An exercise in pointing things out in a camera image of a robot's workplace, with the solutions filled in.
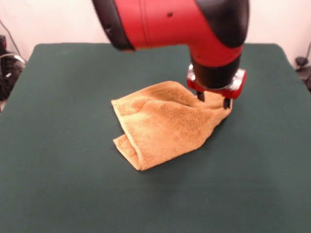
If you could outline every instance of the white wall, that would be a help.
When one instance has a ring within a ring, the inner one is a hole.
[[[91,0],[0,0],[0,18],[26,59],[38,43],[108,42]],[[251,0],[247,42],[277,43],[293,64],[310,41],[311,0]]]

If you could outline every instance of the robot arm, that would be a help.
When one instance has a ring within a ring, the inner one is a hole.
[[[186,44],[190,88],[199,94],[221,93],[227,99],[240,95],[246,79],[239,65],[249,0],[93,0],[93,4],[116,49]]]

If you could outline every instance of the folded towel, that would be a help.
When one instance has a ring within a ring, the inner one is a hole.
[[[124,135],[113,140],[136,170],[147,170],[200,148],[231,112],[224,98],[205,92],[205,102],[167,81],[112,100]]]

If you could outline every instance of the towel edge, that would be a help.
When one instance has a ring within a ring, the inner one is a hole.
[[[121,127],[122,127],[122,129],[123,129],[123,131],[124,131],[124,133],[125,133],[125,135],[126,135],[126,137],[127,137],[127,139],[130,141],[132,147],[133,147],[134,150],[136,151],[136,154],[137,154],[137,157],[138,157],[138,166],[137,166],[136,169],[137,169],[137,170],[141,170],[141,169],[142,169],[142,167],[141,167],[141,152],[140,152],[140,150],[138,149],[137,145],[134,143],[134,140],[133,140],[131,134],[129,133],[129,131],[128,131],[128,129],[127,129],[127,127],[126,127],[124,121],[122,120],[121,114],[120,114],[120,112],[119,112],[119,110],[118,110],[118,108],[117,108],[117,101],[116,101],[116,100],[112,100],[112,101],[111,101],[111,104],[112,104],[112,107],[113,107],[113,109],[114,109],[114,112],[115,112],[115,114],[116,114],[116,116],[117,116],[117,118],[118,118],[118,120],[119,120],[119,123],[120,123],[120,125],[121,125]]]
[[[121,153],[121,155],[123,155],[123,157],[137,170],[137,171],[140,171],[141,168],[139,167],[139,165],[136,165],[135,163],[133,163],[133,161],[131,161],[129,159],[129,157],[126,155],[126,153],[124,152],[124,150],[121,149],[121,147],[118,145],[117,143],[118,139],[115,138],[113,139],[113,143],[115,144],[116,148],[118,149],[118,151]]]

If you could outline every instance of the green table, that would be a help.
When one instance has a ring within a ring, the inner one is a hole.
[[[110,101],[186,85],[183,46],[39,45],[0,116],[1,233],[310,233],[311,95],[276,45],[199,150],[145,172],[118,153]]]

